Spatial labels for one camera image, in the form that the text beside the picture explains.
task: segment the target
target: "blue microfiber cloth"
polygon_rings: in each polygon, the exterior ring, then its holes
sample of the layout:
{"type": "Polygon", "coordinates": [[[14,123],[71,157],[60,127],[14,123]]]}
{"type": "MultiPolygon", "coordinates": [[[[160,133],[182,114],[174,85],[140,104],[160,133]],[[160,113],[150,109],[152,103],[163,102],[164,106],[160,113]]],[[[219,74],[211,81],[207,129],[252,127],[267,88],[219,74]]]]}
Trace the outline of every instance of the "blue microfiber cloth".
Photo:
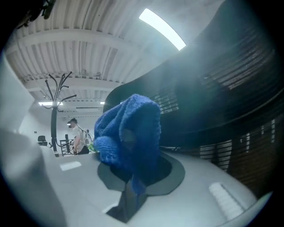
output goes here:
{"type": "Polygon", "coordinates": [[[133,191],[145,187],[140,179],[155,174],[161,134],[160,107],[149,98],[134,94],[105,112],[95,124],[94,146],[103,163],[132,173],[133,191]]]}

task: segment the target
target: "fluorescent light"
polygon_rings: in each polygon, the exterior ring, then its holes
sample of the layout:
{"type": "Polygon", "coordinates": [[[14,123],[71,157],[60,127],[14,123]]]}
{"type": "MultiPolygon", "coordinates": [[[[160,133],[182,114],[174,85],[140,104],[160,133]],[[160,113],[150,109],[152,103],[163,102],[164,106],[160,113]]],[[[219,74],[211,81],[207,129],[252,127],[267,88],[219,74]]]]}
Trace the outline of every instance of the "fluorescent light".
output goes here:
{"type": "Polygon", "coordinates": [[[165,36],[179,51],[186,46],[181,37],[169,26],[161,17],[153,13],[149,9],[145,9],[139,16],[140,20],[143,20],[163,36],[165,36]]]}
{"type": "Polygon", "coordinates": [[[52,102],[39,102],[39,105],[43,105],[43,106],[52,106],[52,102]]]}

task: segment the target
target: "dark pants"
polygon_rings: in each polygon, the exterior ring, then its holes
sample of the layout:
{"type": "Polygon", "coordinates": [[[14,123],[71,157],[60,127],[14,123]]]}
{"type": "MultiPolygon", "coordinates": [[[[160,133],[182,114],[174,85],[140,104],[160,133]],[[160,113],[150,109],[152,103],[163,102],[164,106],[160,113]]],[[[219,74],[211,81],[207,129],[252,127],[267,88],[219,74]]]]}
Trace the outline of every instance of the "dark pants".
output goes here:
{"type": "Polygon", "coordinates": [[[83,149],[78,153],[78,155],[88,154],[88,153],[89,153],[89,149],[86,146],[84,146],[83,149]]]}

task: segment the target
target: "black mesh chair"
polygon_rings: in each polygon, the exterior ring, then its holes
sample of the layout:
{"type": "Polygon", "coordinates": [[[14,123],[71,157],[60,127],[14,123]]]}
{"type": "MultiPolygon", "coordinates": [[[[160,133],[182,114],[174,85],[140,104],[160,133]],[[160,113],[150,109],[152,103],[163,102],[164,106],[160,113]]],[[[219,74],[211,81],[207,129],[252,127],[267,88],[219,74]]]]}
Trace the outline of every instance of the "black mesh chair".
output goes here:
{"type": "Polygon", "coordinates": [[[225,1],[195,41],[114,89],[103,111],[132,94],[160,105],[161,150],[198,156],[257,197],[283,151],[283,68],[265,30],[239,1],[225,1]]]}
{"type": "Polygon", "coordinates": [[[47,146],[47,141],[45,140],[45,136],[39,136],[37,138],[37,141],[40,146],[47,146]]]}

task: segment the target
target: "ceiling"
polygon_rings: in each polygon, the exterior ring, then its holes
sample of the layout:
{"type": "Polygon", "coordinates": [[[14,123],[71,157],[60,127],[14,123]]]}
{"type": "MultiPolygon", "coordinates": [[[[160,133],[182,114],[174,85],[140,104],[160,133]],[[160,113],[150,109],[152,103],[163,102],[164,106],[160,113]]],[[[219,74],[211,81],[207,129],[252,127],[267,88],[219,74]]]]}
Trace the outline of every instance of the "ceiling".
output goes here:
{"type": "Polygon", "coordinates": [[[11,35],[7,59],[36,101],[49,99],[63,73],[62,118],[98,118],[100,102],[173,55],[177,48],[139,19],[145,8],[165,20],[186,45],[208,25],[223,0],[57,0],[49,19],[38,17],[11,35]]]}

